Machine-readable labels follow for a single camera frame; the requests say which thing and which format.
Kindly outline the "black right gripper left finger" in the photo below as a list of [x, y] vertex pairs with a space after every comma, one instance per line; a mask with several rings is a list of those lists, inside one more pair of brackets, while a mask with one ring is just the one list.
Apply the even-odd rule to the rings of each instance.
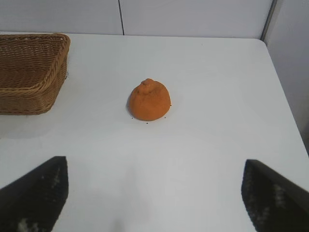
[[55, 156], [0, 190], [2, 232], [50, 232], [69, 194], [68, 164]]

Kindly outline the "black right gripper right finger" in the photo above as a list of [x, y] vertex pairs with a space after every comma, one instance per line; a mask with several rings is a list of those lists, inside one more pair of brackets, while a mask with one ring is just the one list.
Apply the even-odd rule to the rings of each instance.
[[309, 193], [262, 162], [245, 162], [241, 196], [258, 232], [307, 232]]

